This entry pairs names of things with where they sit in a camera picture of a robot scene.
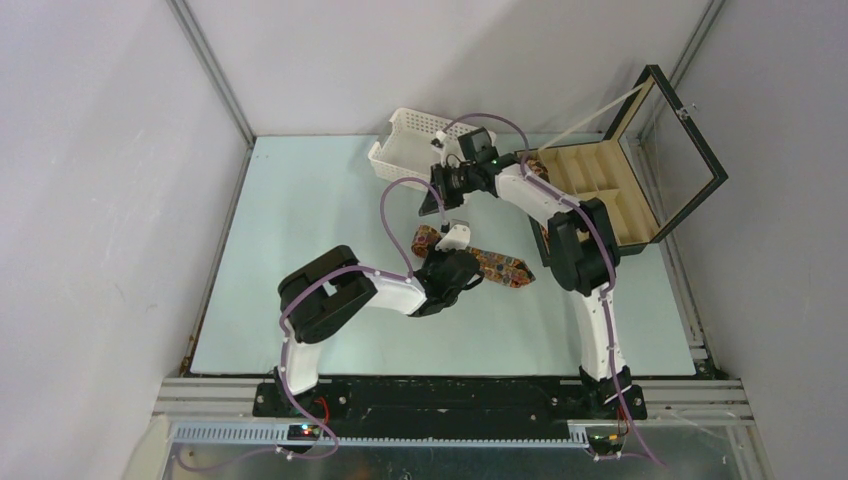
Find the colourful patterned tie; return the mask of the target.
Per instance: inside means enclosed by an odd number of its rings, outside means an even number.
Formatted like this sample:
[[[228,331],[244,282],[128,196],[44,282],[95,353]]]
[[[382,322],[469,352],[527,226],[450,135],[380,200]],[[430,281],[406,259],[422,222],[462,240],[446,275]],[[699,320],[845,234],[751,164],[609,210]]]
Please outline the colourful patterned tie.
[[[434,247],[441,239],[442,234],[437,229],[420,225],[413,237],[410,250],[417,257],[424,259],[428,248]],[[466,250],[478,260],[484,278],[490,282],[518,289],[536,280],[531,269],[521,259],[474,247],[467,247]]]

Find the white perforated plastic basket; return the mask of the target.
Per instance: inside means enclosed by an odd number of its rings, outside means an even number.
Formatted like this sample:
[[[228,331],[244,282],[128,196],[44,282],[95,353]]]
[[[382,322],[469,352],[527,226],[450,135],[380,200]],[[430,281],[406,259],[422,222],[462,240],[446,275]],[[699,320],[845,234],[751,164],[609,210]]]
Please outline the white perforated plastic basket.
[[[429,182],[431,165],[442,159],[431,141],[449,123],[447,118],[398,108],[367,155],[376,177],[389,183],[407,177]]]

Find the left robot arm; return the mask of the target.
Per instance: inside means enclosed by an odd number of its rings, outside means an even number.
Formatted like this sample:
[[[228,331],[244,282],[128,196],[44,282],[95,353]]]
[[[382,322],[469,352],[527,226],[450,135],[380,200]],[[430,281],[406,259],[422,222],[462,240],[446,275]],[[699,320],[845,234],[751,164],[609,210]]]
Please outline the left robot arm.
[[[410,277],[360,263],[351,247],[338,245],[285,277],[278,285],[285,341],[278,366],[278,404],[304,416],[316,403],[322,344],[365,308],[409,317],[435,315],[484,279],[477,258],[465,251],[431,247]]]

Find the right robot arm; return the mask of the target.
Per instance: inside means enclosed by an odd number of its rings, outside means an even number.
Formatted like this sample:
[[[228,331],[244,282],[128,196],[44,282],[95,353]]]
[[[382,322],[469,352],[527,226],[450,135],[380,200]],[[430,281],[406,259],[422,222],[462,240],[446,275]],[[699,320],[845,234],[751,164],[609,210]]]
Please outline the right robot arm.
[[[484,128],[458,138],[462,153],[451,163],[445,150],[447,134],[431,142],[440,155],[431,165],[433,192],[419,213],[456,208],[466,196],[486,192],[529,215],[548,234],[548,267],[569,293],[581,341],[581,392],[585,411],[606,418],[622,403],[621,392],[632,384],[618,342],[613,292],[620,262],[618,243],[604,202],[581,200],[557,189],[528,165],[529,155],[499,154]]]

